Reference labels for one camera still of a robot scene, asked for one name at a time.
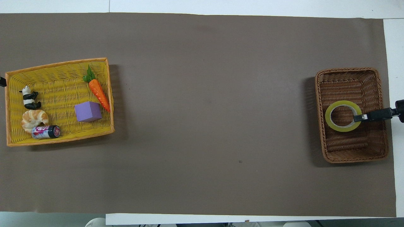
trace tape roll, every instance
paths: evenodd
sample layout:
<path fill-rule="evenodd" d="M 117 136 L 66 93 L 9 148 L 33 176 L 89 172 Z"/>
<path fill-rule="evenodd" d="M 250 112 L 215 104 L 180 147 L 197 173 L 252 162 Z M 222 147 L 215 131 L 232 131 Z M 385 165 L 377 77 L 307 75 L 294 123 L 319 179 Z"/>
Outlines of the tape roll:
<path fill-rule="evenodd" d="M 357 104 L 355 104 L 351 101 L 347 101 L 347 100 L 337 101 L 337 102 L 331 104 L 326 110 L 325 119 L 326 119 L 328 126 L 330 126 L 332 129 L 339 131 L 339 132 L 349 132 L 349 131 L 352 131 L 355 128 L 357 128 L 360 125 L 360 122 L 354 122 L 354 118 L 352 118 L 352 122 L 346 126 L 336 125 L 332 121 L 332 119 L 331 119 L 332 112 L 334 111 L 335 108 L 340 107 L 340 106 L 348 107 L 353 112 L 353 115 L 362 114 L 362 111 L 360 110 L 360 108 Z"/>

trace brown wicker basket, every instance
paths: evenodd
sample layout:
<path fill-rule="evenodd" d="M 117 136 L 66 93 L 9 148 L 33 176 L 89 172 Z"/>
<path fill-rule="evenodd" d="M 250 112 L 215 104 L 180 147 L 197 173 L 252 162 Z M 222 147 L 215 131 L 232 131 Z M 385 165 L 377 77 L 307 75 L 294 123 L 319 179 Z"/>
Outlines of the brown wicker basket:
<path fill-rule="evenodd" d="M 380 76 L 374 68 L 327 69 L 316 75 L 318 123 L 323 156 L 328 162 L 366 162 L 388 154 L 384 121 L 362 122 L 350 132 L 338 132 L 325 123 L 325 112 L 332 103 L 348 100 L 363 114 L 383 108 Z M 331 118 L 337 125 L 348 125 L 353 113 L 347 107 L 336 108 Z"/>

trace brown paper backdrop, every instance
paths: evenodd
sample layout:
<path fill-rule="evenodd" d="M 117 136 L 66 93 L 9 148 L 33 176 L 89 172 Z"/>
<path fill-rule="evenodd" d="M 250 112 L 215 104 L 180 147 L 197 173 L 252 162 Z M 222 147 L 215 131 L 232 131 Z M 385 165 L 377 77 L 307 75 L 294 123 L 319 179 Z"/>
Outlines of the brown paper backdrop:
<path fill-rule="evenodd" d="M 388 103 L 382 20 L 1 14 L 0 48 L 1 75 L 108 57 L 116 116 L 111 135 L 18 148 L 2 118 L 0 211 L 396 214 L 392 153 L 328 164 L 314 94 L 317 71 L 370 66 Z"/>

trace can lid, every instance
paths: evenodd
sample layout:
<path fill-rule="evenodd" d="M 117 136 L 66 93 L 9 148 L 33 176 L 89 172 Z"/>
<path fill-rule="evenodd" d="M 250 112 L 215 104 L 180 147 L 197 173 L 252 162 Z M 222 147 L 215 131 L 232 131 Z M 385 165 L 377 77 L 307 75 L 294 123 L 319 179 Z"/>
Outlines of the can lid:
<path fill-rule="evenodd" d="M 57 125 L 49 126 L 48 135 L 50 138 L 57 138 L 60 136 L 60 127 Z"/>

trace can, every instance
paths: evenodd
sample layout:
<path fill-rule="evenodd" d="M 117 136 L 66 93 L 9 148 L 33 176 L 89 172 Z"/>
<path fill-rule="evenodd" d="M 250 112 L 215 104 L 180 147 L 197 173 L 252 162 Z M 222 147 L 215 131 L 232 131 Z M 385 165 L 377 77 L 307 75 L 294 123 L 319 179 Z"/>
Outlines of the can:
<path fill-rule="evenodd" d="M 53 139 L 60 136 L 60 127 L 57 125 L 37 126 L 32 129 L 31 136 L 35 139 Z"/>

